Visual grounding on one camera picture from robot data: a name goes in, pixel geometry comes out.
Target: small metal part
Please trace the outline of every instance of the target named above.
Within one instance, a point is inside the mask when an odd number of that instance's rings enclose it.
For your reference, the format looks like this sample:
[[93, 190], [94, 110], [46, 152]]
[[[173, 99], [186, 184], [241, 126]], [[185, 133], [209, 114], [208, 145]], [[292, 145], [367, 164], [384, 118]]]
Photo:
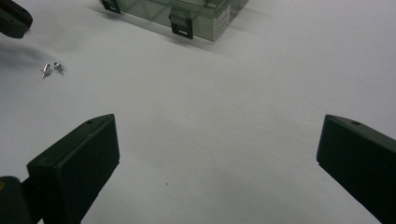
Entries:
[[40, 71], [43, 73], [43, 78], [49, 76], [50, 75], [50, 64], [46, 63], [46, 65], [44, 65], [44, 68]]
[[64, 67], [60, 63], [54, 63], [53, 68], [58, 70], [58, 72], [60, 72], [60, 73], [62, 73], [62, 71], [64, 70]]

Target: clear plastic box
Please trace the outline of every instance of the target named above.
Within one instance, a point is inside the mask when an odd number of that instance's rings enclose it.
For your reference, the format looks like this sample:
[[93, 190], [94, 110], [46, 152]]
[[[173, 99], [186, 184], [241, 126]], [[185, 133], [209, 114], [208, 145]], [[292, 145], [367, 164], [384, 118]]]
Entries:
[[192, 39], [216, 40], [248, 0], [99, 0], [105, 9], [125, 12], [172, 28]]

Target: white table surface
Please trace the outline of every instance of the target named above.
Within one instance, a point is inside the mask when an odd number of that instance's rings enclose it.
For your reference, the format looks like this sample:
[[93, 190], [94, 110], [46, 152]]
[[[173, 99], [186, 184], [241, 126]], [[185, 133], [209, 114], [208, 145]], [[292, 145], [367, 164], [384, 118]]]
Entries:
[[34, 23], [0, 35], [0, 175], [114, 113], [120, 165], [83, 224], [379, 223], [316, 152], [325, 114], [396, 138], [396, 1], [250, 0], [215, 43], [97, 0], [16, 2]]

